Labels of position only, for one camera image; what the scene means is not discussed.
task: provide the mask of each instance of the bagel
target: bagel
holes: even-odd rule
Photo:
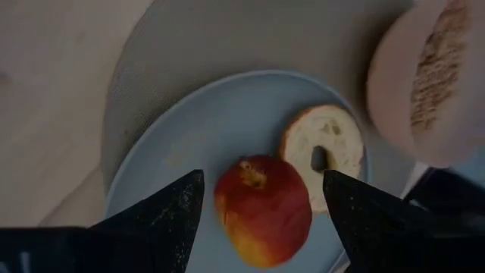
[[[288,126],[280,145],[280,157],[300,174],[314,213],[327,212],[323,192],[323,171],[314,171],[311,157],[315,147],[327,154],[327,168],[353,178],[361,171],[364,145],[352,116],[335,105],[319,105],[301,112]]]

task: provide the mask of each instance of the blue plate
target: blue plate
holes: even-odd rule
[[[107,217],[187,172],[202,169],[204,204],[186,272],[262,271],[236,254],[215,213],[214,187],[241,155],[276,155],[293,117],[321,104],[339,105],[354,113],[330,87],[293,72],[254,71],[202,87],[166,111],[128,153],[108,194]],[[362,164],[361,179],[367,181],[367,156]],[[300,251],[285,264],[264,272],[326,272],[342,251],[330,218],[314,215]]]

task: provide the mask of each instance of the gray table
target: gray table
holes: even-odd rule
[[[414,161],[386,144],[365,111],[372,54],[406,0],[155,0],[125,45],[108,94],[106,186],[143,131],[220,77],[288,69],[338,90],[363,117],[371,183],[399,195]]]

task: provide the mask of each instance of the apple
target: apple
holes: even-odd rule
[[[230,241],[251,266],[270,268],[288,261],[308,237],[308,191],[282,159],[241,158],[217,182],[214,201]]]

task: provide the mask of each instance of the floor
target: floor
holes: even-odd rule
[[[1,226],[101,217],[59,217],[66,213],[55,208],[66,196],[92,189],[100,194],[85,209],[102,206],[105,94],[123,45],[151,1],[0,2]]]

